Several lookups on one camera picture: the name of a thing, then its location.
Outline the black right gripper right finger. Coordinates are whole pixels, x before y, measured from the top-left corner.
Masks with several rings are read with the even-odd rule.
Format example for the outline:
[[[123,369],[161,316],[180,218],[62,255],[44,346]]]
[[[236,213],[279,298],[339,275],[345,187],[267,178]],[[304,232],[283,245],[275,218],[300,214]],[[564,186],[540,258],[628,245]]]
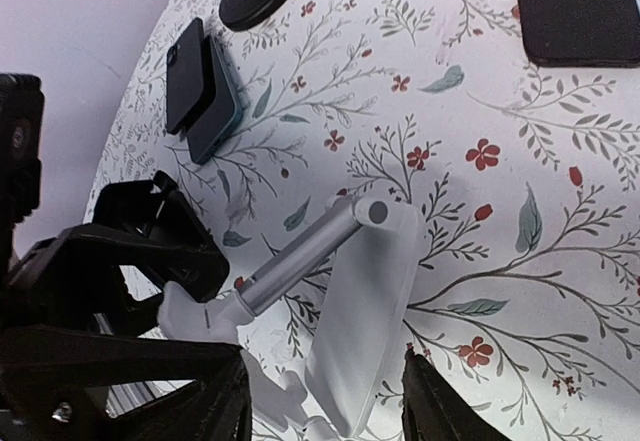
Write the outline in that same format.
[[[405,440],[508,441],[464,401],[423,355],[407,350],[404,359]]]

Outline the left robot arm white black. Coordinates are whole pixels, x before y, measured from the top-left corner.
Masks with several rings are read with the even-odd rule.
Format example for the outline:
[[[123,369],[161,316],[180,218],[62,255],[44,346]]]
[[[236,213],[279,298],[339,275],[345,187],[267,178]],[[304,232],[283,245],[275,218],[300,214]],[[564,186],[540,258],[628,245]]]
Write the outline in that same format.
[[[10,265],[14,230],[40,205],[44,95],[38,77],[1,76],[1,325],[89,330],[98,315],[114,334],[152,329],[162,302],[137,300],[122,270],[158,289],[176,282],[197,301],[214,298],[230,265],[179,185],[157,171],[105,186],[90,222],[37,242]]]

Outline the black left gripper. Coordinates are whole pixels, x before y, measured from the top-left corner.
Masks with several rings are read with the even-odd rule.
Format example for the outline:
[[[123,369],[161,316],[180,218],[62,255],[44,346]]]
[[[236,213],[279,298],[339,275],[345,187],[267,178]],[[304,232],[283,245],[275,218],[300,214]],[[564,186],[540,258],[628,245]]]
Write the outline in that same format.
[[[107,185],[89,223],[32,246],[7,275],[7,325],[91,330],[101,315],[116,335],[144,334],[163,296],[135,299],[125,267],[158,289],[174,281],[197,301],[212,299],[230,273],[178,183],[157,171]]]

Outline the grey folding stand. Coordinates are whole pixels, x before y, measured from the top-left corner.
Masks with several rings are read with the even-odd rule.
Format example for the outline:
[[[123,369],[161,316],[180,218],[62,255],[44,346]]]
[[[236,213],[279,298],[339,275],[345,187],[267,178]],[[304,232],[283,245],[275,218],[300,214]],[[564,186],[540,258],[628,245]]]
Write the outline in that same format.
[[[423,238],[419,210],[372,197],[336,197],[326,212],[224,299],[197,302],[178,283],[163,288],[157,319],[171,340],[235,344],[252,323],[335,257],[302,375],[270,379],[249,353],[252,407],[284,432],[312,440],[362,433],[401,331]]]

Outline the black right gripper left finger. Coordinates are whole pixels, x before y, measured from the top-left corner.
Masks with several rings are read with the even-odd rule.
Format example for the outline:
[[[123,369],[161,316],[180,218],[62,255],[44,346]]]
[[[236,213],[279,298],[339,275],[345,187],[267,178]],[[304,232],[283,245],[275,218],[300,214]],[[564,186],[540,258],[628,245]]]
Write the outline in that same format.
[[[1,335],[4,440],[248,440],[240,349],[16,327]]]

